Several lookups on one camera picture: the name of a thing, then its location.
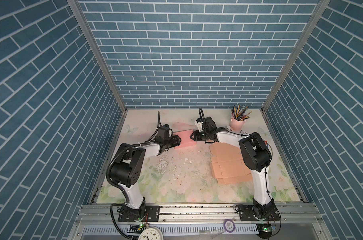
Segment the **pink paper box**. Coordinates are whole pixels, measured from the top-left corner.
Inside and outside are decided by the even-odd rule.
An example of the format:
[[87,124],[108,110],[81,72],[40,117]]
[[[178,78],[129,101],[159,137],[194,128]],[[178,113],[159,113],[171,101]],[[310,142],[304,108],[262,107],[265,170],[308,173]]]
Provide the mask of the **pink paper box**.
[[179,136],[181,138],[180,145],[176,146],[175,149],[182,149],[182,148],[195,146],[196,142],[190,138],[190,136],[192,134],[193,134],[193,130],[184,130],[184,131],[174,133],[174,135]]

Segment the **orange paper box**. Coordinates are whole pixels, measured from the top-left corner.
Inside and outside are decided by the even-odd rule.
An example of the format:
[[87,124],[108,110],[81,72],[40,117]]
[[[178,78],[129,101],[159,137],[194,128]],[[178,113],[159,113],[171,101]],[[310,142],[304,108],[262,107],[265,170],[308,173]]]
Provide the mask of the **orange paper box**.
[[251,171],[243,162],[238,147],[225,143],[215,143],[209,149],[212,175],[219,185],[252,182]]

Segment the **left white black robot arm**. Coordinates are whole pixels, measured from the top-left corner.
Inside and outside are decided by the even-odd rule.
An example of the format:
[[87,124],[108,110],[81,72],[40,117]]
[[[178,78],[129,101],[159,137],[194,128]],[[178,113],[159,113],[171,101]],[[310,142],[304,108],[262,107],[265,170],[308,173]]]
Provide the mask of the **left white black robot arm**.
[[145,216],[145,198],[138,187],[138,180],[144,160],[159,156],[171,148],[181,144],[181,138],[173,134],[168,124],[157,128],[154,140],[144,143],[123,143],[111,160],[107,171],[107,182],[122,191],[125,204],[120,211],[133,221],[139,221]]

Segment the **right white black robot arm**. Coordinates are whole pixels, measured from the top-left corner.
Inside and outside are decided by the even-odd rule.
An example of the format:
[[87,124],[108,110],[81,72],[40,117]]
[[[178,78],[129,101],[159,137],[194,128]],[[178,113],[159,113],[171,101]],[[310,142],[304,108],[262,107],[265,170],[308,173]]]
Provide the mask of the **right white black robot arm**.
[[196,119],[195,130],[190,138],[195,142],[212,140],[238,147],[245,166],[251,170],[254,185],[253,213],[256,219],[264,220],[274,211],[275,203],[270,193],[268,167],[272,153],[259,133],[240,134],[227,128],[218,128],[211,117],[200,116]]

